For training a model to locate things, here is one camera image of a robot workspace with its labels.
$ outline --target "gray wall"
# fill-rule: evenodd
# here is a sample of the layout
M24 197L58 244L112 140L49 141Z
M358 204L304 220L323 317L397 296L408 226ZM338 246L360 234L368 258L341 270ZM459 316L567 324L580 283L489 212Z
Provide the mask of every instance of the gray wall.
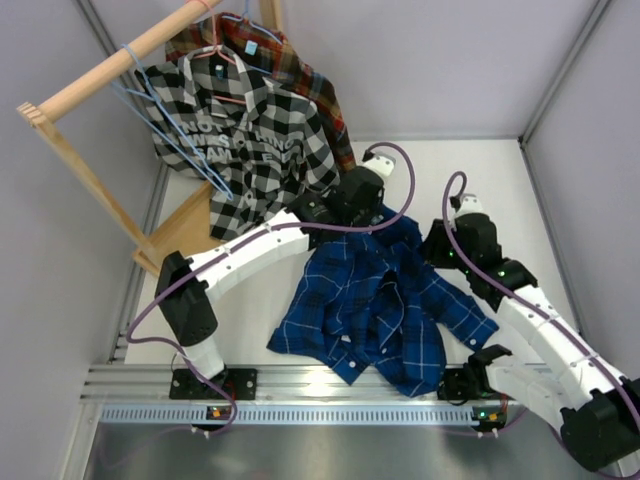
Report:
M15 111L102 60L73 2L5 2L0 43L0 478L50 479L133 244ZM109 91L59 127L140 219L157 168L144 127Z
M640 2L617 1L530 142L593 345L640 376Z
M116 43L176 0L93 0ZM353 139L524 130L593 0L281 0L285 33L326 75ZM259 18L257 0L250 5ZM242 0L218 7L240 13ZM161 55L153 57L161 60Z

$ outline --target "clothes hanger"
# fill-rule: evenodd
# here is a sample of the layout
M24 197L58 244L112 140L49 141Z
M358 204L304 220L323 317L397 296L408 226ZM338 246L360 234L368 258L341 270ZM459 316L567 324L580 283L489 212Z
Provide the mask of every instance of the clothes hanger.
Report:
M145 82L145 85L147 87L147 90L149 91L149 94L146 94L144 92L139 92L137 90L131 90L131 89L126 88L125 86L123 86L123 85L121 85L121 84L119 84L119 83L114 81L114 82L111 83L111 85L114 87L114 92L115 92L116 96L127 107L129 107L129 109L131 109L131 111L133 111L133 113L135 113L149 127L151 127L151 129L155 133L157 133L160 136L160 138L162 138L165 142L167 142L169 145L171 145L185 160L187 160L187 162L189 162L189 164L191 164L191 166L193 168L195 168L196 171L200 175L202 175L206 180L208 180L217 190L219 190L220 192L224 193L228 200L233 200L233 193L231 192L231 189L229 188L229 185L227 185L225 180L220 176L220 174L216 170L214 170L210 165L207 164L207 160L204 157L204 154L200 150L198 150L196 148L196 146L193 144L191 139L187 136L186 133L184 133L182 128L180 128L180 126L177 124L177 122L171 117L169 112L167 112L167 110L162 105L162 100L160 99L160 97L158 97L158 95L155 92L153 86L151 85L151 81L149 80L149 77L147 76L146 72L144 71L144 67L142 66L140 60L138 59L138 56L133 52L133 50L131 49L131 47L129 47L129 45L123 44L122 48L124 48L125 50L127 50L129 52L129 55L131 55L131 58L133 58L133 60L137 64L138 69L140 70L140 73L142 74L142 77L144 79L144 82ZM158 127L156 127L146 117L146 115L141 113L118 90L121 90L124 93L130 93L132 95L137 95L139 97L144 98L145 100L149 100L150 102L153 102L158 107L160 112L162 112L162 114L165 116L165 118L169 121L169 123L178 131L180 136L185 139L185 141L187 142L189 147L191 147L191 150L193 151L193 153L200 159L200 161L202 162L202 165L204 165L204 170L206 170L206 172L202 170L200 165L198 165L197 162L195 162L193 160L193 158L191 158L184 150L182 150L178 145L176 145L175 142L173 142L162 130L160 130Z
M244 1L244 12L242 12L242 16L241 17L235 17L235 16L232 16L232 15L223 15L222 18L226 18L226 19L232 20L234 22L242 22L243 20L247 20L247 22L249 23L250 26L252 26L256 30L259 30L259 31L269 35L276 42L278 42L278 45L282 45L282 41L276 35L274 35L271 31L267 30L266 28L264 28L264 27L262 27L260 25L256 25L255 23L253 23L251 21L251 19L249 18L249 0L245 0Z
M224 53L222 53L220 51L221 45L218 44L218 34L216 33L216 22L215 22L215 18L214 18L214 14L213 14L213 8L209 7L207 2L205 2L204 0L187 0L187 1L200 2L205 7L207 7L209 10L211 10L211 29L213 31L213 44L211 45L212 50L210 52L206 52L206 53L203 53L201 55L196 55L194 58L206 58L206 57L212 57L214 55L218 55L220 58L222 58L223 60L226 60L231 65L235 65L236 62L232 58L229 58L227 55L225 55ZM247 104L247 102L245 102L244 100L237 100L237 99L231 98L231 97L223 97L222 95L213 95L213 98L216 98L218 100L223 100L225 102L237 103L238 105L246 105Z

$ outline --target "shirt cuff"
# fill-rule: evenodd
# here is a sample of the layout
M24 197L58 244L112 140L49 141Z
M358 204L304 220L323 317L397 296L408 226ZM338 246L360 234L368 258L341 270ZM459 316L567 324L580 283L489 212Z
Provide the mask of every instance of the shirt cuff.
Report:
M349 385L353 384L367 368L367 364L347 354L334 363L331 369Z
M475 332L469 335L463 343L474 352L481 350L487 340L498 331L498 325L493 320L486 320L484 325L480 325Z

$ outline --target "wooden rod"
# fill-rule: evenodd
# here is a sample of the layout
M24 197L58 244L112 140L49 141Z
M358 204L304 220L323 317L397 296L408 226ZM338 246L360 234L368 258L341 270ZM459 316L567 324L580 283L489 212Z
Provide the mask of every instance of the wooden rod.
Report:
M221 1L204 0L211 7ZM207 11L209 10L200 1L190 1L130 42L129 47L138 58L144 58ZM131 55L120 49L46 100L38 109L51 122L56 122L126 72L133 64Z
M276 29L284 32L284 25L282 22L282 4L280 0L271 0L273 4L273 17L276 22Z
M53 122L50 122L37 107L24 103L18 107L18 112L33 127L45 142L58 154L69 169L80 179L82 184L100 202L120 227L131 237L145 254L156 262L160 259L155 247L140 230L136 222L127 215L122 206L116 201L111 192L98 179L95 173L82 159L66 138L60 133Z
M262 16L262 25L272 30L284 31L280 0L260 0L260 15Z

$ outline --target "wooden frame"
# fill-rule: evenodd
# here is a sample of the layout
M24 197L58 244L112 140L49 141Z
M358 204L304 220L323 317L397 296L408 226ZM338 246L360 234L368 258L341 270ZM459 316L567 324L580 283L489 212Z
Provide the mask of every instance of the wooden frame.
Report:
M210 7L221 2L204 1ZM190 1L130 42L129 47L138 58L144 58L207 11L202 2ZM282 30L279 0L260 0L260 12L262 23L266 27ZM146 236L55 126L55 122L122 75L133 64L129 53L120 49L39 106L24 103L18 107L18 112L134 241L138 247L133 254L134 260L157 276L162 260L169 253L179 250L185 256L193 255L220 244L209 236L212 185L203 182L156 231Z

